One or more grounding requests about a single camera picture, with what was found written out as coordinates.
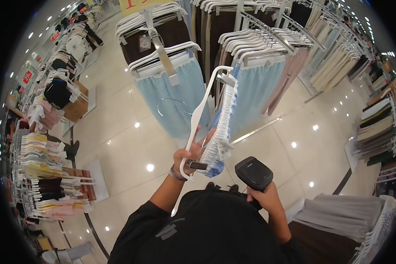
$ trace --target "wire hanger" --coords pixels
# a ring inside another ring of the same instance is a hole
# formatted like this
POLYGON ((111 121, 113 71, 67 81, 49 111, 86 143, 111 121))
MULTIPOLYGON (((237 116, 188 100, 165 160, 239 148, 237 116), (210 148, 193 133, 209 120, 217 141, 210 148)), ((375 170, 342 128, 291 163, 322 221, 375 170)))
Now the wire hanger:
POLYGON ((178 101, 178 102, 183 103, 183 104, 186 105, 185 102, 182 102, 182 101, 177 100, 177 99, 174 99, 174 98, 169 98, 169 97, 163 98, 163 99, 160 100, 160 102, 158 102, 158 105, 157 105, 157 111, 158 111, 158 113, 159 113, 162 117, 163 117, 163 114, 160 112, 160 103, 163 102, 163 100, 165 100, 165 99, 170 99, 170 100, 178 101))

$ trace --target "red price sign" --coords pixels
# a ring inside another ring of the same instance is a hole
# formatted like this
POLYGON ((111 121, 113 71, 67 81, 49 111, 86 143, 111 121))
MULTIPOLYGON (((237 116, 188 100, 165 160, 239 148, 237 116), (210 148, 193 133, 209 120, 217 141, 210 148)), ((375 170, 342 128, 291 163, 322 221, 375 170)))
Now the red price sign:
POLYGON ((60 33, 59 33, 58 31, 56 31, 56 33, 54 33, 54 34, 51 36, 51 41, 54 42, 54 41, 57 39, 58 36, 60 36, 60 33))
POLYGON ((31 79, 32 73, 30 71, 26 71, 25 76, 24 76, 24 83, 28 84, 29 79, 31 79))

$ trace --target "metal display arm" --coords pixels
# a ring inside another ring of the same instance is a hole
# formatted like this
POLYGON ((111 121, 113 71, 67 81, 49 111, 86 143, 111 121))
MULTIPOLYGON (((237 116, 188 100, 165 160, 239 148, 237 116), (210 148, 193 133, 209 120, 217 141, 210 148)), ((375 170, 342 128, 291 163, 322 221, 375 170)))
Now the metal display arm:
POLYGON ((259 27, 261 30, 263 30, 264 32, 268 33, 280 45, 282 45, 287 50, 287 52, 289 52, 291 55, 295 55, 298 52, 298 49, 296 49, 295 47, 290 45, 290 43, 287 40, 285 40, 282 36, 280 36, 279 34, 274 32, 274 30, 272 30, 269 26, 264 24, 258 18, 255 18, 254 16, 252 16, 252 15, 250 15, 248 13, 245 13, 245 12, 241 12, 241 16, 243 16, 244 18, 247 18, 249 21, 252 22, 253 25, 259 27))
POLYGON ((164 50, 163 44, 160 40, 160 35, 158 34, 157 30, 153 27, 153 20, 152 20, 152 10, 158 7, 159 4, 149 5, 139 11, 140 14, 144 16, 145 22, 147 23, 148 34, 154 44, 155 50, 158 53, 161 63, 163 64, 164 70, 169 77, 169 82, 171 86, 178 85, 179 77, 176 74, 176 71, 173 68, 173 65, 169 59, 169 56, 164 50))
POLYGON ((283 14, 282 17, 284 17, 285 20, 288 20, 288 22, 290 24, 294 25, 297 29, 299 29, 299 31, 301 31, 304 35, 306 35, 323 52, 325 52, 327 50, 327 48, 325 46, 323 46, 313 35, 311 35, 311 33, 306 28, 304 28, 301 24, 299 24, 295 20, 291 19, 290 17, 286 16, 285 14, 283 14))

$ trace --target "barcode label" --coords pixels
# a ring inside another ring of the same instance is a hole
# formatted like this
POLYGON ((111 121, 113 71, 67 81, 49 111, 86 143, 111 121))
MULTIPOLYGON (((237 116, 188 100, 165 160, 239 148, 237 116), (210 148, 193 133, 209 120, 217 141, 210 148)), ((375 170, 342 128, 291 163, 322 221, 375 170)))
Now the barcode label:
POLYGON ((230 157, 230 150, 233 149, 233 146, 226 139, 219 140, 217 142, 217 147, 219 150, 220 160, 223 161, 226 158, 230 157))

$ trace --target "price sign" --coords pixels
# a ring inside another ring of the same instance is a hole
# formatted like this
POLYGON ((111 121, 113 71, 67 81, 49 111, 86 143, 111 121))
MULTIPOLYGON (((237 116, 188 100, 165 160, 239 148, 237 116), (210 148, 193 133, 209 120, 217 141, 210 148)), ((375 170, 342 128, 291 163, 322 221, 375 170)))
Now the price sign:
POLYGON ((30 71, 26 71, 24 79, 23 79, 24 83, 28 84, 29 79, 31 79, 31 77, 32 77, 32 73, 30 71))
POLYGON ((169 2, 173 2, 173 0, 119 0, 121 11, 125 17, 138 12, 146 6, 169 2))
POLYGON ((54 41, 57 39, 58 36, 60 36, 60 33, 59 33, 58 31, 56 31, 56 33, 54 33, 54 34, 51 36, 51 41, 54 42, 54 41))

